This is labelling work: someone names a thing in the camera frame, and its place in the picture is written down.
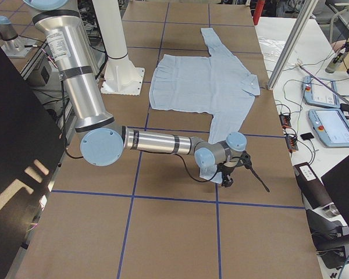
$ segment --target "table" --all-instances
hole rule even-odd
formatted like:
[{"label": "table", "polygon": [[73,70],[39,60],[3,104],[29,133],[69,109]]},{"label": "table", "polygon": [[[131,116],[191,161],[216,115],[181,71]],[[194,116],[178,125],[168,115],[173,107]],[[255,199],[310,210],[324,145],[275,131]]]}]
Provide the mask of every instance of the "table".
[{"label": "table", "polygon": [[[289,36],[294,22],[294,19],[263,17],[260,19],[260,22],[256,27],[256,32],[260,38],[260,41],[263,41],[261,40],[261,38],[285,41]],[[273,51],[273,48],[271,46],[261,44],[261,49],[262,53],[265,53],[266,68],[268,70],[273,70],[275,66],[275,62],[273,61],[274,59],[272,59],[271,56],[267,55]],[[292,70],[287,70],[294,67],[294,64],[297,63],[297,59],[301,60],[303,64],[315,64],[307,65],[304,67],[311,73],[318,72],[318,77],[331,78],[333,80],[342,80],[337,82],[338,92],[342,95],[349,96],[349,76],[347,73],[326,73],[324,69],[329,63],[330,58],[326,59],[323,64],[322,62],[316,64],[317,62],[320,62],[322,59],[327,58],[331,53],[332,49],[323,32],[320,30],[320,27],[318,26],[315,20],[309,20],[301,38],[298,40],[293,54],[289,59],[289,65],[285,68],[286,71],[282,73],[277,85],[273,90],[274,97],[276,100],[278,100],[277,103],[283,103],[289,106],[291,108],[291,111],[299,110],[298,105],[295,105],[284,98],[283,91],[283,86],[288,80],[295,79],[302,81],[304,76],[306,76],[306,74],[297,67],[295,67]],[[289,81],[285,87],[286,98],[296,103],[300,103],[302,105],[302,112],[300,114],[292,114],[291,124],[293,128],[296,130],[297,134],[311,132],[315,135],[315,132],[312,131],[312,127],[308,119],[308,110],[314,107],[306,105],[305,102],[302,102],[301,86],[302,84],[299,82]],[[334,165],[336,165],[338,162],[340,162],[349,155],[349,148],[325,148],[323,144],[320,142],[320,140],[317,139],[317,137],[312,139],[312,142],[314,144],[315,149],[317,149],[318,151],[316,152],[316,157],[311,167],[313,168],[318,177],[324,175]],[[309,150],[307,150],[307,148],[304,147],[301,143],[298,143],[298,148],[299,151],[294,152],[292,155],[292,165],[299,164],[302,162],[309,162],[310,160],[311,156]],[[324,214],[321,212],[321,209],[316,210],[316,212],[324,216]],[[341,220],[342,222],[344,222],[344,220],[342,220],[339,217],[332,218],[330,220]],[[328,270],[324,266],[322,260],[319,259],[319,261],[324,278],[328,278],[328,276],[330,276],[332,272],[339,272],[336,270]],[[346,278],[349,278],[349,266],[345,268],[345,271],[342,275],[342,279]]]},{"label": "table", "polygon": [[[130,2],[123,27],[130,59],[145,68],[143,88],[103,99],[130,127],[207,138],[210,115],[152,110],[148,101],[163,54],[208,56],[201,27],[268,80],[245,6]],[[231,188],[197,184],[170,155],[125,151],[108,167],[66,158],[17,278],[320,278],[270,91],[261,90],[241,132],[269,194],[242,168]],[[78,145],[74,138],[70,153]]]}]

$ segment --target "black monitor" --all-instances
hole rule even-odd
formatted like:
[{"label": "black monitor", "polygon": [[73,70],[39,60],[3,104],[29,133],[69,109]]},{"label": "black monitor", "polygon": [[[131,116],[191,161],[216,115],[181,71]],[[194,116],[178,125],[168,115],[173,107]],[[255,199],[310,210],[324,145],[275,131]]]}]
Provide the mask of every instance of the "black monitor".
[{"label": "black monitor", "polygon": [[323,175],[322,182],[348,225],[343,227],[338,221],[328,221],[307,210],[315,247],[325,265],[334,268],[343,265],[349,255],[349,156]]},{"label": "black monitor", "polygon": [[322,182],[349,226],[349,156],[323,175]]}]

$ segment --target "black cable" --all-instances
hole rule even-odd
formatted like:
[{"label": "black cable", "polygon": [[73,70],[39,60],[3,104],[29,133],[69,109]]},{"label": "black cable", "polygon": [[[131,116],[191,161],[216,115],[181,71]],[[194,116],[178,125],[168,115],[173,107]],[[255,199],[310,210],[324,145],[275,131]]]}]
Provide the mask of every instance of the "black cable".
[{"label": "black cable", "polygon": [[313,160],[313,152],[312,152],[312,150],[310,149],[310,147],[308,146],[308,145],[306,145],[306,144],[304,144],[302,141],[300,141],[299,139],[297,140],[299,143],[301,143],[301,144],[303,144],[306,148],[308,148],[308,150],[310,151],[310,161],[309,162],[311,162],[312,160]]},{"label": "black cable", "polygon": [[100,49],[98,49],[98,48],[95,48],[94,46],[92,46],[92,45],[89,45],[92,49],[94,49],[94,50],[96,50],[96,51],[99,51],[99,52],[102,52],[102,53],[104,53],[104,54],[106,54],[106,51],[102,51],[102,50],[100,50]]},{"label": "black cable", "polygon": [[194,178],[194,177],[190,174],[190,172],[189,172],[189,170],[188,170],[188,168],[187,168],[187,166],[186,166],[186,162],[185,162],[184,158],[183,158],[181,155],[179,155],[179,154],[175,154],[175,156],[180,157],[180,159],[181,159],[182,162],[184,163],[184,167],[185,167],[185,170],[186,170],[188,176],[190,176],[190,178],[191,178],[192,180],[195,180],[196,182],[199,182],[199,183],[210,182],[212,179],[215,178],[215,176],[216,176],[217,173],[218,173],[217,170],[216,170],[215,174],[214,174],[210,179],[207,179],[207,180],[199,180],[199,179],[196,179],[196,178]]},{"label": "black cable", "polygon": [[46,103],[42,103],[42,105],[43,105],[43,106],[49,105],[50,103],[59,102],[59,101],[61,101],[61,100],[62,100],[62,99],[51,100],[51,101],[48,101],[48,102],[46,102]]},{"label": "black cable", "polygon": [[263,187],[265,188],[265,190],[270,193],[270,189],[268,188],[268,186],[266,186],[266,184],[262,181],[262,179],[260,178],[260,176],[258,176],[258,174],[255,172],[254,168],[252,166],[250,166],[249,168],[252,172],[252,174],[257,178],[258,181],[261,182],[261,184],[263,185]]},{"label": "black cable", "polygon": [[199,179],[196,179],[195,177],[193,177],[193,176],[191,175],[191,173],[189,172],[189,170],[188,170],[188,168],[187,168],[187,165],[186,165],[186,162],[185,162],[184,158],[183,158],[181,155],[179,155],[179,154],[166,153],[166,152],[153,152],[153,151],[146,151],[146,150],[140,150],[140,151],[145,152],[145,153],[150,153],[150,154],[175,155],[175,156],[177,156],[177,157],[180,157],[180,159],[181,159],[182,162],[184,163],[184,167],[185,167],[185,170],[186,170],[188,176],[190,176],[190,178],[191,178],[192,180],[195,180],[196,182],[199,182],[199,183],[210,182],[212,179],[215,178],[215,176],[216,176],[217,173],[218,173],[218,172],[216,171],[215,174],[214,174],[210,179],[208,179],[208,180],[199,180]]},{"label": "black cable", "polygon": [[45,92],[42,91],[42,90],[35,89],[35,88],[32,88],[32,90],[35,90],[35,91],[37,91],[37,92],[40,92],[40,93],[42,93],[43,95],[48,96],[48,97],[50,97],[50,98],[57,99],[57,100],[62,100],[62,98],[54,97],[54,96],[52,96],[52,95],[49,95],[49,94],[45,93]]},{"label": "black cable", "polygon": [[65,102],[65,88],[63,86],[63,81],[60,82],[60,88],[61,88],[61,93],[62,93],[62,115],[63,115],[63,148],[65,150],[65,153],[68,155],[68,157],[72,159],[81,159],[83,158],[82,156],[80,157],[75,157],[72,156],[68,151],[67,151],[67,138],[66,138],[66,102]]},{"label": "black cable", "polygon": [[311,164],[313,164],[313,163],[314,163],[314,160],[315,160],[315,155],[316,155],[316,151],[315,151],[315,147],[314,147],[314,144],[313,144],[313,142],[312,142],[312,140],[311,140],[311,139],[309,139],[309,142],[311,143],[311,145],[312,145],[312,147],[313,147],[313,153],[314,153],[312,161],[311,161],[311,162],[309,162],[309,165],[311,165]]},{"label": "black cable", "polygon": [[38,42],[42,42],[43,44],[45,43],[45,41],[41,41],[39,39],[35,39],[35,38],[31,38],[31,37],[26,37],[24,35],[18,35],[19,37],[22,37],[22,38],[26,38],[26,39],[31,39],[31,40],[35,40],[35,41],[38,41]]}]

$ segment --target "grid line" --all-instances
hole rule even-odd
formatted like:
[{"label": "grid line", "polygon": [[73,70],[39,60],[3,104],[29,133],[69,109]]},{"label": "grid line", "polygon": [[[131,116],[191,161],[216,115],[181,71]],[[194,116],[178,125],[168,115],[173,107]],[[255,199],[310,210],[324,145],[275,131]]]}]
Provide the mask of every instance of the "grid line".
[{"label": "grid line", "polygon": [[210,22],[210,16],[208,18],[208,23],[189,23],[189,22],[155,22],[150,20],[133,20],[133,19],[126,19],[122,20],[123,22],[139,22],[139,23],[169,23],[169,24],[190,24],[190,25],[205,25],[208,24],[208,26],[235,26],[235,27],[253,27],[253,25],[239,25],[239,24],[221,24],[221,23],[212,23]]},{"label": "grid line", "polygon": [[219,279],[222,279],[222,260],[221,260],[221,232],[220,232],[220,207],[219,207],[219,187],[215,183],[216,189],[216,225],[217,225],[217,250],[218,250],[218,264],[219,264]]},{"label": "grid line", "polygon": [[116,196],[124,198],[135,198],[135,199],[154,199],[159,201],[175,201],[175,202],[195,202],[195,203],[218,203],[219,205],[235,205],[235,206],[250,206],[258,208],[282,208],[282,209],[305,209],[303,206],[294,205],[268,205],[264,203],[247,203],[247,202],[226,202],[226,201],[207,201],[203,199],[182,199],[182,198],[170,198],[165,196],[144,196],[144,195],[125,195],[125,194],[114,194],[114,193],[103,193],[103,192],[84,192],[84,191],[73,191],[73,190],[52,190],[54,193],[60,194],[76,194],[76,195],[100,195],[100,196]]},{"label": "grid line", "polygon": [[127,218],[126,229],[125,229],[125,232],[124,232],[122,251],[121,251],[121,253],[120,253],[119,268],[118,268],[118,270],[117,270],[117,275],[116,275],[116,278],[117,278],[117,279],[120,278],[120,273],[122,272],[122,265],[123,265],[123,259],[124,259],[124,252],[125,252],[125,248],[126,248],[126,243],[127,243],[127,238],[128,238],[128,230],[129,230],[129,224],[130,224],[130,218],[131,218],[132,209],[133,209],[134,193],[136,192],[138,174],[139,174],[139,172],[140,172],[141,158],[142,158],[142,152],[140,152],[140,157],[138,158],[137,170],[136,170],[136,177],[134,178],[134,186],[133,186],[133,190],[132,190],[132,196],[131,196],[131,199],[130,199],[130,206],[129,206],[129,212],[128,212],[128,218]]},{"label": "grid line", "polygon": [[[165,19],[167,19],[168,10],[169,10],[169,3],[168,3],[168,5],[167,5],[167,12],[166,12]],[[165,24],[164,24],[164,26],[163,26],[163,33],[162,33],[160,48],[161,48],[161,46],[162,46],[162,44],[163,44],[164,30],[165,30]],[[160,56],[160,52],[161,52],[161,51],[160,51],[160,48],[159,48],[158,61],[157,61],[157,63],[159,62],[159,56]],[[146,131],[146,129],[147,129],[147,124],[148,124],[148,121],[149,121],[149,110],[150,110],[150,103],[149,103],[148,109],[147,109],[147,115],[146,115],[146,121],[145,121],[145,129],[144,129],[144,131]],[[136,176],[135,176],[135,178],[134,178],[134,186],[133,186],[132,197],[131,197],[131,201],[130,201],[128,219],[127,219],[127,224],[126,224],[126,230],[125,230],[125,233],[124,233],[124,240],[123,240],[123,245],[122,245],[122,251],[121,251],[121,253],[120,253],[119,268],[118,268],[118,271],[117,271],[116,279],[120,279],[120,274],[121,274],[121,272],[122,272],[122,265],[123,265],[123,260],[124,260],[124,252],[125,252],[125,247],[126,247],[127,238],[128,238],[128,231],[129,231],[129,225],[130,225],[130,218],[131,218],[131,214],[132,214],[132,210],[133,210],[133,203],[134,203],[134,198],[135,198],[135,193],[136,193],[138,175],[139,175],[139,173],[140,173],[141,160],[142,160],[142,151],[140,151],[140,157],[138,158]]]},{"label": "grid line", "polygon": [[[152,46],[136,46],[129,45],[127,48],[142,48],[142,49],[158,49],[163,51],[204,51],[208,53],[208,50],[205,49],[186,49],[186,48],[154,48]],[[250,51],[230,51],[232,53],[247,53],[247,54],[261,54],[261,52],[250,52]]]}]

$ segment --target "wire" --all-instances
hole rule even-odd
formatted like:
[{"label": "wire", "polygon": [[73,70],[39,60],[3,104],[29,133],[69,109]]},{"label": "wire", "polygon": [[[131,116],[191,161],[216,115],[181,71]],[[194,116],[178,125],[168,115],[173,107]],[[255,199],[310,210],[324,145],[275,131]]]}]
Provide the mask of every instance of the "wire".
[{"label": "wire", "polygon": [[45,41],[41,41],[39,39],[35,39],[35,38],[31,38],[31,37],[26,37],[24,35],[18,35],[19,37],[22,37],[22,38],[26,38],[26,39],[31,39],[31,40],[35,40],[35,41],[38,41],[38,42],[42,42],[43,44],[45,43]]},{"label": "wire", "polygon": [[214,179],[214,178],[216,177],[216,175],[217,175],[217,173],[218,173],[218,171],[216,170],[215,174],[214,174],[210,179],[207,179],[207,180],[199,180],[199,179],[196,179],[196,178],[194,178],[194,177],[190,174],[190,172],[189,172],[189,170],[188,170],[188,168],[187,168],[187,166],[186,166],[186,162],[185,162],[184,158],[183,158],[181,155],[179,155],[179,154],[175,154],[175,156],[180,157],[180,159],[181,159],[182,162],[184,163],[184,167],[185,167],[185,170],[186,170],[187,174],[190,176],[190,178],[191,178],[192,180],[195,180],[196,182],[199,182],[199,183],[210,182],[212,179]]},{"label": "wire", "polygon": [[83,158],[82,156],[75,157],[72,156],[68,151],[67,151],[67,138],[66,138],[66,102],[65,102],[65,88],[63,86],[63,81],[60,82],[60,88],[61,88],[61,93],[62,93],[62,116],[63,116],[63,127],[62,127],[62,135],[63,135],[63,148],[65,150],[65,153],[68,155],[68,157],[72,159],[81,159]]},{"label": "wire", "polygon": [[313,152],[312,152],[312,150],[310,149],[310,147],[308,146],[308,145],[306,145],[306,144],[304,144],[302,141],[300,141],[299,139],[297,140],[299,143],[301,143],[301,144],[303,144],[306,148],[308,148],[308,150],[310,151],[310,154],[311,154],[311,157],[310,157],[310,161],[309,162],[312,162],[312,160],[313,160]]},{"label": "wire", "polygon": [[277,103],[276,106],[280,106],[280,114],[282,114],[282,107],[285,107],[289,110],[288,114],[289,114],[289,116],[291,116],[291,109],[287,105],[285,105],[283,103]]},{"label": "wire", "polygon": [[311,165],[311,164],[313,164],[313,163],[314,163],[314,160],[315,160],[315,155],[316,155],[316,150],[315,150],[314,144],[313,144],[313,142],[312,142],[312,140],[311,140],[311,139],[309,139],[309,142],[312,144],[312,147],[313,147],[313,153],[314,153],[312,161],[311,161],[311,162],[309,162],[309,165]]},{"label": "wire", "polygon": [[61,100],[62,100],[62,99],[51,100],[51,101],[48,101],[48,102],[46,102],[46,103],[42,103],[42,105],[45,106],[45,105],[49,105],[50,103],[57,103],[57,102],[59,102],[59,101],[61,101]]},{"label": "wire", "polygon": [[189,172],[189,170],[188,170],[188,168],[187,168],[187,165],[186,165],[186,162],[185,162],[184,158],[183,158],[181,155],[179,155],[179,154],[166,153],[166,152],[153,152],[153,151],[146,151],[146,150],[140,150],[140,151],[145,152],[145,153],[150,153],[150,154],[175,155],[175,156],[179,157],[179,158],[182,160],[182,162],[184,163],[184,167],[185,167],[185,170],[186,170],[188,176],[190,176],[190,178],[191,178],[192,180],[195,180],[196,182],[199,182],[199,183],[210,182],[212,179],[214,179],[214,178],[216,177],[216,175],[217,175],[217,173],[218,173],[218,171],[216,171],[215,174],[214,174],[210,179],[207,179],[207,180],[199,180],[199,179],[196,179],[195,177],[193,177],[193,176],[191,175],[191,173]]},{"label": "wire", "polygon": [[98,49],[98,48],[95,48],[94,46],[92,46],[92,45],[89,45],[92,49],[94,49],[94,50],[96,50],[96,51],[99,51],[99,52],[102,52],[102,53],[104,53],[104,54],[106,54],[106,51],[102,51],[102,50],[100,50],[100,49]]},{"label": "wire", "polygon": [[48,97],[50,97],[50,98],[53,98],[53,99],[58,99],[58,100],[62,100],[62,98],[59,98],[59,97],[54,97],[54,96],[52,96],[52,95],[49,95],[49,94],[45,93],[45,92],[44,92],[44,91],[42,91],[42,90],[35,89],[35,88],[32,88],[32,90],[37,91],[37,92],[40,92],[40,93],[42,93],[43,95],[48,96]]},{"label": "wire", "polygon": [[347,258],[346,258],[346,260],[345,260],[345,262],[343,264],[343,267],[340,270],[339,277],[337,279],[341,279],[341,275],[342,275],[342,273],[344,271],[344,268],[345,268],[345,265],[348,263],[348,261],[349,261],[349,255],[347,256]]},{"label": "wire", "polygon": [[294,80],[294,79],[291,79],[291,80],[287,80],[287,81],[283,84],[283,94],[284,94],[285,100],[287,100],[287,101],[289,101],[289,102],[291,102],[291,103],[294,103],[295,105],[298,105],[298,106],[300,107],[300,111],[302,111],[302,106],[301,106],[299,103],[294,102],[294,101],[292,101],[292,100],[289,100],[289,99],[287,98],[287,96],[286,96],[286,85],[287,85],[287,83],[290,82],[290,81],[297,81],[298,83],[304,83],[304,84],[305,84],[305,82],[303,82],[303,81],[301,81],[301,80]]}]

